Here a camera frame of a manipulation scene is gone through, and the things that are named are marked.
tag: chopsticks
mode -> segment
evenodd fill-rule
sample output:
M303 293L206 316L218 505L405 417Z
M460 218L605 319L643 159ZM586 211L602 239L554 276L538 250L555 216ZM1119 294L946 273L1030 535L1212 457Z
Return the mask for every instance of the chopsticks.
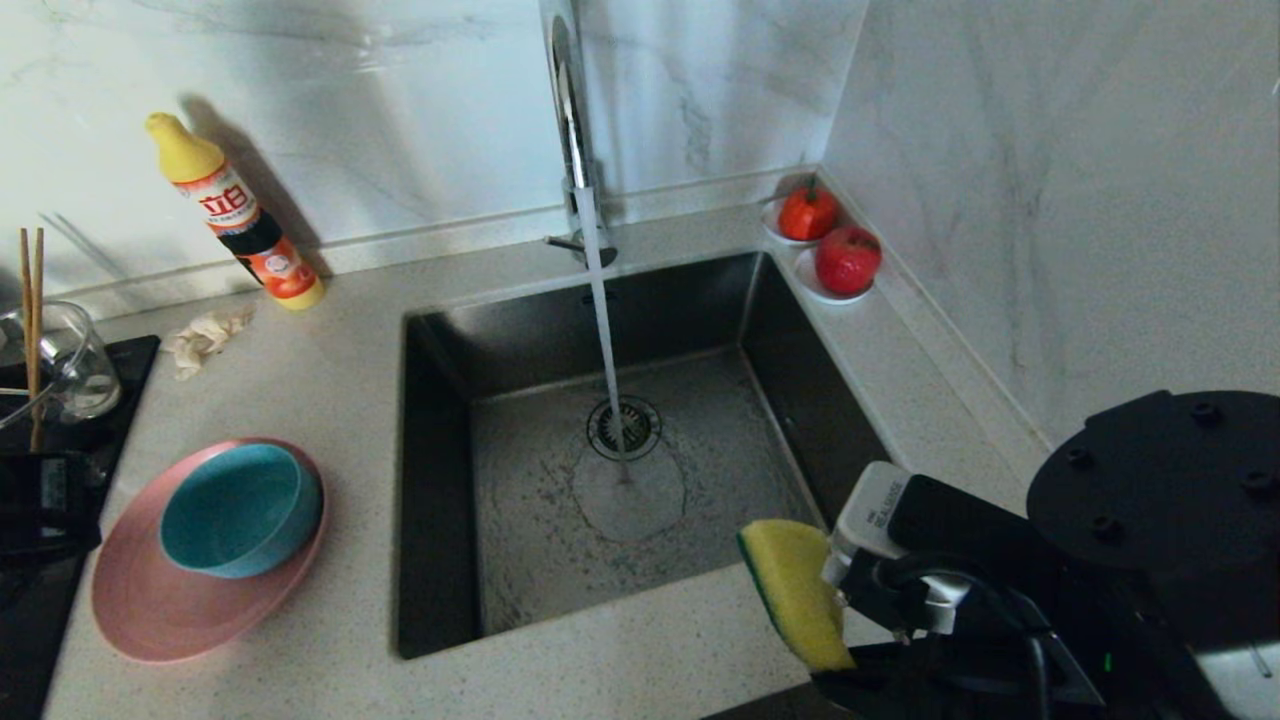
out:
M27 228L22 228L22 334L27 355L27 397L40 395L40 338L45 320L45 228L36 228L36 264L31 265ZM41 407L31 409L31 451L40 452L45 430Z

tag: running water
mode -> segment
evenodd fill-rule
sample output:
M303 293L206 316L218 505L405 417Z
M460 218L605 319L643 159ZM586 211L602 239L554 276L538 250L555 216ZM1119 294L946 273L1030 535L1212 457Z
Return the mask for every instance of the running water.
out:
M604 380L609 386L609 407L613 410L613 437L622 459L622 482L627 482L626 439L622 437L622 407L618 404L618 373L613 366L613 336L609 333L609 307L604 302L604 266L600 264L600 231L595 218L595 191L575 187L579 219L582 223L582 246L586 269L591 275L591 300L595 305L595 325L600 331L600 352L604 355Z

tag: red apple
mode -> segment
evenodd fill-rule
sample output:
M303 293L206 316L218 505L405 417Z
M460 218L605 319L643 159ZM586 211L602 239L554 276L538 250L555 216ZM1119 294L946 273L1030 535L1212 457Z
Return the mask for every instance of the red apple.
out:
M836 228L818 243L814 270L822 287L836 295L861 295L881 264L879 240L859 227Z

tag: sponge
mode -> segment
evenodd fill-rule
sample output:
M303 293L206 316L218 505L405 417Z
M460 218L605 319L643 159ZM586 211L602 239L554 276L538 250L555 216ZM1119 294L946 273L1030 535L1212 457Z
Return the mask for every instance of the sponge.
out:
M756 520L737 546L773 628L810 673L851 670L836 591L822 579L827 536L794 520Z

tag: kitchen sink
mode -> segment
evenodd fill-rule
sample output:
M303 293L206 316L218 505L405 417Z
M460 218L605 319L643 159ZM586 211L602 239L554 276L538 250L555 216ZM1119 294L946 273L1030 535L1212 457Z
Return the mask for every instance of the kitchen sink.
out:
M588 286L407 319L403 657L737 562L739 528L829 524L887 459L769 255L611 279L607 302L622 437Z

